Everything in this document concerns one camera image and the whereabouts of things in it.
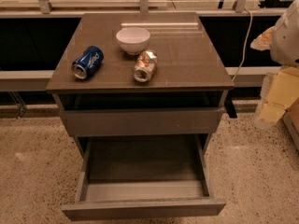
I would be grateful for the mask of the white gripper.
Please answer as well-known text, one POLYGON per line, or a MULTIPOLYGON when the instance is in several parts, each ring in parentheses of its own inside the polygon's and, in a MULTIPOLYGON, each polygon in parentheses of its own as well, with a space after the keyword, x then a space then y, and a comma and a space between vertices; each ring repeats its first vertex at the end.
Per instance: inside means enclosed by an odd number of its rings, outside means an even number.
MULTIPOLYGON (((274 27, 258 35, 250 44, 258 51, 270 50, 274 27)), ((299 98, 299 69, 287 67, 277 74, 267 74, 263 79, 261 101, 258 103, 253 122, 259 129, 275 126, 286 109, 299 98)))

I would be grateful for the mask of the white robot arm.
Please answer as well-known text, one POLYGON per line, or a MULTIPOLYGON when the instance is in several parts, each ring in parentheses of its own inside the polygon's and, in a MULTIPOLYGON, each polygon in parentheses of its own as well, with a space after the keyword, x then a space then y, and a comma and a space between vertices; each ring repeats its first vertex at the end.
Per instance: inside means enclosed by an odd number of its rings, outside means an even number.
POLYGON ((275 74, 264 77, 261 101, 254 114, 255 126, 268 129, 299 98, 299 0, 294 0, 276 24, 255 38, 250 47, 269 49, 271 59, 281 65, 275 74))

